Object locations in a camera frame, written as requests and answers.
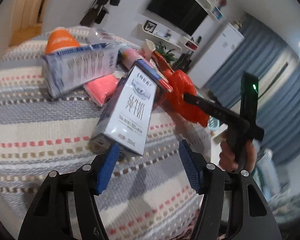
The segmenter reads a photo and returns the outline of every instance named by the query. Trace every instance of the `green leaves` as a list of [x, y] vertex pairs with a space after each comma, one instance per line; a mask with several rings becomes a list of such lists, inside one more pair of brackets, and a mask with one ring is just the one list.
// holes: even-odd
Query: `green leaves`
[[164, 57], [168, 63], [176, 61], [177, 59], [174, 57], [174, 54], [171, 53], [175, 49], [170, 49], [167, 52], [166, 49], [167, 48], [162, 44], [162, 41], [159, 41], [159, 45], [156, 45], [156, 51], [159, 52], [161, 56]]

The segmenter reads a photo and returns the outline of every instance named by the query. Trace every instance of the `white refrigerator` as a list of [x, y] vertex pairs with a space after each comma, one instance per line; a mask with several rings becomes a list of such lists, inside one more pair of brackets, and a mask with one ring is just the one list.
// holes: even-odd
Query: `white refrigerator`
[[193, 84], [202, 88], [244, 40], [244, 36], [230, 23], [212, 39], [188, 72]]

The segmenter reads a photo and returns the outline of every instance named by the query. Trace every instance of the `plastic packaging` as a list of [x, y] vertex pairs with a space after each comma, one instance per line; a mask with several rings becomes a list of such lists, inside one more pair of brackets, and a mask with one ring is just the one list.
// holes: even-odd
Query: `plastic packaging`
[[90, 28], [86, 40], [89, 44], [116, 42], [111, 34], [107, 33], [101, 28]]
[[119, 82], [114, 75], [106, 75], [85, 84], [84, 89], [90, 95], [91, 100], [98, 106], [103, 106], [107, 98], [110, 98]]
[[100, 43], [62, 49], [42, 57], [49, 93], [57, 98], [95, 78], [113, 73], [118, 47], [116, 43]]

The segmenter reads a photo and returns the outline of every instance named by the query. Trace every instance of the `television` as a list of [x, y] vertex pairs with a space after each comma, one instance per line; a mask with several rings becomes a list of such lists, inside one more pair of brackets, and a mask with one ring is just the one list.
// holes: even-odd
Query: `television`
[[152, 0], [147, 9], [192, 36], [208, 15], [195, 0]]

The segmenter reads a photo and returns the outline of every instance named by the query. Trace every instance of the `picture frame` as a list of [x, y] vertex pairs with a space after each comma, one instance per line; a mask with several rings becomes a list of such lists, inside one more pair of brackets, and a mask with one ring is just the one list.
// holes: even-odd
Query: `picture frame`
[[157, 27], [157, 24], [153, 23], [149, 20], [147, 20], [146, 23], [143, 25], [143, 29], [149, 33], [153, 33], [153, 31], [156, 27]]

